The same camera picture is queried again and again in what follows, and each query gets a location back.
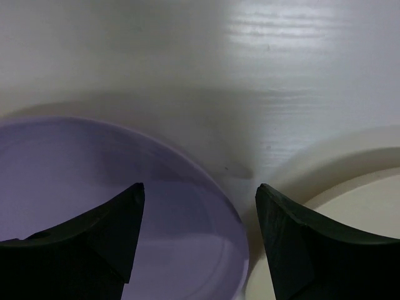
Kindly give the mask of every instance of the tabletop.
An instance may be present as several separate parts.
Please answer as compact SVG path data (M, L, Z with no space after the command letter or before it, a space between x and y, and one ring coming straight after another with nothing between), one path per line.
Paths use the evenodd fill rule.
M396 0L14 0L0 113L132 126L203 166L244 222L319 141L399 124Z

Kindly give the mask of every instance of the black object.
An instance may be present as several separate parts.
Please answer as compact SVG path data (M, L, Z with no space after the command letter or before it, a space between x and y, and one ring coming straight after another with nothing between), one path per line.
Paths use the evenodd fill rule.
M277 300L398 298L400 240L343 225L266 184L256 204Z
M0 242L1 299L120 300L144 209L143 184L25 240Z

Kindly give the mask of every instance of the purple plate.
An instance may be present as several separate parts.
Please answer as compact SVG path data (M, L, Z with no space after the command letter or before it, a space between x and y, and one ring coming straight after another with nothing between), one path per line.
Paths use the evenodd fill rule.
M146 203L122 299L234 299L248 244L228 199L188 159L119 126L74 117L2 123L0 240L67 221L135 182Z

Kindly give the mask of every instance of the glossy table surface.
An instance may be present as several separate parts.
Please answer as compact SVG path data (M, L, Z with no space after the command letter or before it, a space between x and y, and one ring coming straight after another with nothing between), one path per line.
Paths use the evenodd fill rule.
M6 1L0 113L156 136L247 224L256 187L297 153L400 123L399 16L394 0Z

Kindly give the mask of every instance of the white table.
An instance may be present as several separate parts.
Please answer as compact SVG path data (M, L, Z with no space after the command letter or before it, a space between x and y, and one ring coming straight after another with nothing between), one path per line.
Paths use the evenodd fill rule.
M400 123L396 0L15 0L0 112L134 126L204 166L246 224L256 186L332 136Z

